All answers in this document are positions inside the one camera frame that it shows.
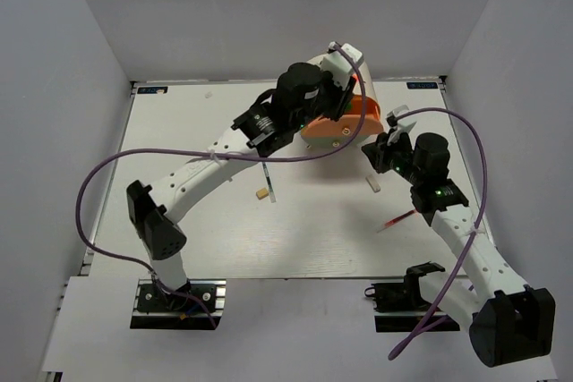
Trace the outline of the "orange top drawer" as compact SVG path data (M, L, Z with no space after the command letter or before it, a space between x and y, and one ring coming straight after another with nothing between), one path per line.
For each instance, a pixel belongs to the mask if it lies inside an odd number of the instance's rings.
M301 136L307 141L315 140L338 140L349 138L357 129L363 108L360 95L355 94L346 109L346 112L338 121L332 121L326 117L320 117L301 131ZM381 122L381 109L376 97L366 97L366 111L363 126L358 133L359 138L378 135L384 131Z

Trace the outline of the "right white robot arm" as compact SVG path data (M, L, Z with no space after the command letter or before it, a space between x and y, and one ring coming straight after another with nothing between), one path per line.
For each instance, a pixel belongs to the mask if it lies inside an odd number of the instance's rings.
M467 331L477 357L489 368L548 355L555 300L547 289L530 286L475 228L468 199L449 178L448 141L427 132L415 141L402 133L391 142L383 132L362 152L376 173L393 171L410 183L416 211L448 245L472 284L450 282L437 263L413 266L404 277L406 302L418 310L438 302L439 310Z

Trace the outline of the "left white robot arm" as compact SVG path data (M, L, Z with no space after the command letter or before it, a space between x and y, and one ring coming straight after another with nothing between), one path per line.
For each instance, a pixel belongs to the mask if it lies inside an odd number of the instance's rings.
M189 299L181 250L187 242L179 222L203 198L243 170L292 143L318 118L338 120L354 95L357 75L345 62L323 58L296 63L272 89L262 92L207 149L151 184L136 180L126 189L129 219L143 242L158 298L169 309Z

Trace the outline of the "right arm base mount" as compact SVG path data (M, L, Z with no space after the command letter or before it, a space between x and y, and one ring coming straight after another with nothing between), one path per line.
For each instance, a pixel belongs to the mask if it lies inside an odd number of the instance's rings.
M430 303L414 303L402 281L374 283L364 290L364 297L373 303L377 333L409 333L422 320Z

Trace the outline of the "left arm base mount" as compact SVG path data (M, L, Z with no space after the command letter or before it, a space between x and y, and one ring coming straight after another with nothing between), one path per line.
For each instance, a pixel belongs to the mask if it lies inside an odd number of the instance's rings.
M223 316L226 280L192 280L185 294L195 300L167 294L150 279L138 283L130 329L205 331L214 330Z

